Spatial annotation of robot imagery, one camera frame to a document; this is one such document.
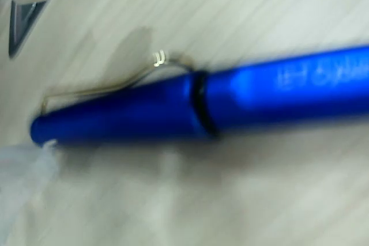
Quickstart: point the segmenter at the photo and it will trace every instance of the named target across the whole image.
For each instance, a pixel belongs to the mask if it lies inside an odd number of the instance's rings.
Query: pen clip
[[[140,81],[142,81],[144,78],[146,78],[148,75],[156,71],[157,69],[166,67],[166,66],[175,66],[175,67],[181,67],[185,69],[186,71],[193,71],[193,64],[190,61],[180,60],[180,59],[170,59],[163,50],[160,50],[159,52],[155,52],[153,54],[154,61],[153,63],[150,63],[140,70],[138,70],[136,73],[134,73],[131,77],[128,79],[118,82],[116,84],[111,84],[108,86],[102,86],[99,88],[91,88],[91,89],[84,89],[84,90],[77,90],[74,92],[55,92],[50,94],[45,94],[41,103],[41,109],[40,113],[41,115],[44,115],[47,111],[47,106],[49,103],[49,100],[51,98],[61,98],[61,97],[82,97],[82,96],[97,96],[97,95],[104,95],[107,93],[115,92],[120,89],[124,88],[130,88]]]

